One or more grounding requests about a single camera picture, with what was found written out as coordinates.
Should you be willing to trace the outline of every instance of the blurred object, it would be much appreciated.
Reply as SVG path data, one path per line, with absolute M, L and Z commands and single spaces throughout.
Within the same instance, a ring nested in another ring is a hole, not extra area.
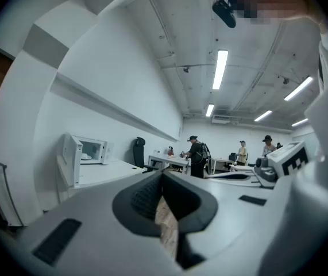
M 169 146 L 168 155 L 169 156 L 174 155 L 174 150 L 173 150 L 173 148 L 171 146 Z
M 230 28 L 235 28 L 237 23 L 235 16 L 229 4 L 225 0 L 218 0 L 212 5 L 212 10 L 222 19 L 224 23 Z

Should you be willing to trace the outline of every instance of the concrete ceiling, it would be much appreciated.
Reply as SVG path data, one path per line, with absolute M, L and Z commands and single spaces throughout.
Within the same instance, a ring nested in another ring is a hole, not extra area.
M 233 124 L 291 130 L 319 92 L 317 26 L 307 19 L 253 24 L 238 18 L 230 29 L 212 12 L 213 1 L 137 0 L 126 8 L 184 117 L 204 117 L 214 103 L 213 115 Z M 218 50 L 229 57 L 221 88 L 212 90 Z M 284 101 L 309 75 L 315 80 L 308 88 Z M 273 113 L 254 123 L 266 110 Z

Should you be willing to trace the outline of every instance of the black cap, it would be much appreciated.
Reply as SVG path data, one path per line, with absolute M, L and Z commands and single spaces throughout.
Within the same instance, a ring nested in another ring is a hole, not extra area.
M 266 135 L 265 139 L 262 140 L 262 142 L 265 142 L 265 141 L 272 141 L 272 138 L 270 135 Z

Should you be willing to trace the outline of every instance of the backpack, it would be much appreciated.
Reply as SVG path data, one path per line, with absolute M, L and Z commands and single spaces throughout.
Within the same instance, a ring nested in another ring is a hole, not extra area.
M 211 158 L 211 154 L 210 154 L 209 148 L 207 147 L 206 143 L 202 143 L 199 141 L 197 141 L 197 143 L 199 143 L 199 150 L 196 152 L 196 154 L 201 156 L 200 161 L 197 163 L 200 163 L 203 160 L 207 160 L 208 158 Z

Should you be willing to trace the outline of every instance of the office chair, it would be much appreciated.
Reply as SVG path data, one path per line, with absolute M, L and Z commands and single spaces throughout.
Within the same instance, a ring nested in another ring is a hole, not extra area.
M 149 166 L 145 164 L 144 159 L 144 145 L 146 144 L 145 139 L 137 137 L 137 140 L 134 142 L 133 145 L 133 158 L 134 158 L 134 165 L 140 168 L 147 168 L 147 172 L 152 172 L 153 170 L 158 170 L 159 168 L 155 167 L 156 162 L 154 162 L 153 166 Z
M 233 162 L 235 162 L 237 160 L 237 154 L 235 152 L 232 152 L 229 155 L 229 160 L 232 160 Z

